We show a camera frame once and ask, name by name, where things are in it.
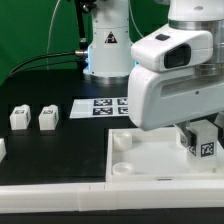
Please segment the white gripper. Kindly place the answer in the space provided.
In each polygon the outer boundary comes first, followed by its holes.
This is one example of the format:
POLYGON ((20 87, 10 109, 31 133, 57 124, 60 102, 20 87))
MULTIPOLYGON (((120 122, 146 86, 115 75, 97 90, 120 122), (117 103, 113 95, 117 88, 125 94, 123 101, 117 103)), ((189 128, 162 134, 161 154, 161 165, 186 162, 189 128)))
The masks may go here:
POLYGON ((131 121, 148 131, 176 124, 180 142, 195 146, 188 120, 217 113, 214 124, 224 137, 224 75, 195 77, 193 68, 157 73, 137 65, 128 82, 131 121))

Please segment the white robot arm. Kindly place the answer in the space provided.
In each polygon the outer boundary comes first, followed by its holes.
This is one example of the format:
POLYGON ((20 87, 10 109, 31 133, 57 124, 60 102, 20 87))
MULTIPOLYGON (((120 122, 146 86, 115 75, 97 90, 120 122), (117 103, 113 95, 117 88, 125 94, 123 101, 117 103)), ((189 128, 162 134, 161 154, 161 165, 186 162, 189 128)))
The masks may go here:
POLYGON ((144 131, 174 125, 187 147, 196 146, 189 121, 223 110, 213 100, 224 90, 224 0, 166 0, 168 23, 133 43, 128 0, 82 0, 93 13, 93 41, 84 77, 128 82, 128 110, 144 131))

